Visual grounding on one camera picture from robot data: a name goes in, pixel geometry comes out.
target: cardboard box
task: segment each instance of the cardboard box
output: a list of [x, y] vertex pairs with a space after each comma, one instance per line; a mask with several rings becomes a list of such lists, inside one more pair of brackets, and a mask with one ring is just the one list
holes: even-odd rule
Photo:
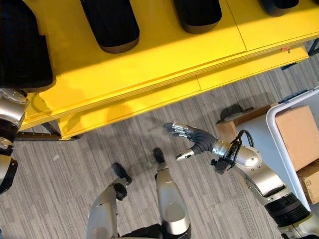
[[275, 121], [296, 171], [319, 158], [319, 131], [308, 106], [286, 111]]
[[297, 172], [307, 200], [311, 204], [319, 202], [319, 164], [312, 163]]
[[312, 162], [311, 164], [319, 165], [319, 159], [315, 160], [315, 161], [314, 161], [314, 162]]

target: yellow tabletop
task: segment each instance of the yellow tabletop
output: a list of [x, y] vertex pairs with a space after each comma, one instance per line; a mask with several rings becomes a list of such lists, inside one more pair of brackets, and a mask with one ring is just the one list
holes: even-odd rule
[[257, 0], [220, 0], [222, 20], [205, 34], [186, 33], [171, 0], [131, 0], [140, 42], [109, 54], [96, 43], [79, 0], [25, 1], [47, 37], [56, 84], [28, 95], [22, 130], [319, 36], [313, 0], [276, 18]]
[[[222, 20], [201, 35], [180, 27], [171, 0], [132, 0], [140, 42], [123, 54], [99, 48], [79, 0], [26, 2], [47, 36], [56, 85], [30, 96], [39, 100], [31, 104], [35, 109], [27, 111], [25, 123], [159, 84], [165, 76], [246, 50], [225, 0]], [[42, 113], [36, 109], [41, 99]]]
[[247, 50], [319, 33], [319, 4], [301, 0], [280, 17], [269, 16], [258, 0], [227, 0]]

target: gray carpet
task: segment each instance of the gray carpet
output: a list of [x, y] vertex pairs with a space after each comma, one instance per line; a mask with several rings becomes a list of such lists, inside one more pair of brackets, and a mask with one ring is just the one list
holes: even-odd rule
[[234, 172], [217, 175], [202, 154], [177, 164], [191, 146], [170, 136], [165, 122], [181, 121], [218, 136], [220, 114], [259, 107], [319, 85], [319, 56], [86, 133], [71, 142], [17, 142], [19, 168], [0, 196], [4, 239], [83, 239], [90, 205], [115, 176], [111, 164], [129, 169], [133, 183], [118, 203], [120, 234], [159, 223], [152, 149], [163, 149], [189, 208], [194, 239], [279, 239], [276, 224], [239, 184]]

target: robotic hand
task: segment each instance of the robotic hand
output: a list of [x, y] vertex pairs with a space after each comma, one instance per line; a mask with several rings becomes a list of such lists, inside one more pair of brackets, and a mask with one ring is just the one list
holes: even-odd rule
[[[177, 161], [209, 151], [219, 157], [218, 161], [211, 161], [216, 172], [223, 174], [225, 170], [234, 168], [277, 223], [284, 239], [319, 239], [318, 217], [309, 212], [284, 181], [264, 163], [259, 151], [253, 147], [249, 132], [242, 130], [231, 143], [226, 143], [182, 123], [167, 123], [164, 127], [174, 136], [185, 137], [195, 143], [178, 155]], [[243, 133], [247, 134], [250, 147], [242, 146]]]

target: robot forearm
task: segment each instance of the robot forearm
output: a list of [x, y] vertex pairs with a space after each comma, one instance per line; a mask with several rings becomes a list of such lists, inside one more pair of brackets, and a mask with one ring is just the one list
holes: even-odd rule
[[11, 187], [18, 166], [11, 154], [28, 104], [25, 92], [0, 89], [0, 194]]
[[215, 163], [217, 172], [223, 172], [220, 168], [222, 162], [235, 160], [234, 170], [243, 177], [248, 188], [277, 223], [283, 238], [319, 238], [318, 217], [309, 212], [282, 179], [263, 162], [259, 151], [242, 146], [236, 158], [230, 156], [226, 159], [230, 150], [231, 144], [223, 141], [216, 143], [212, 152], [220, 157]]

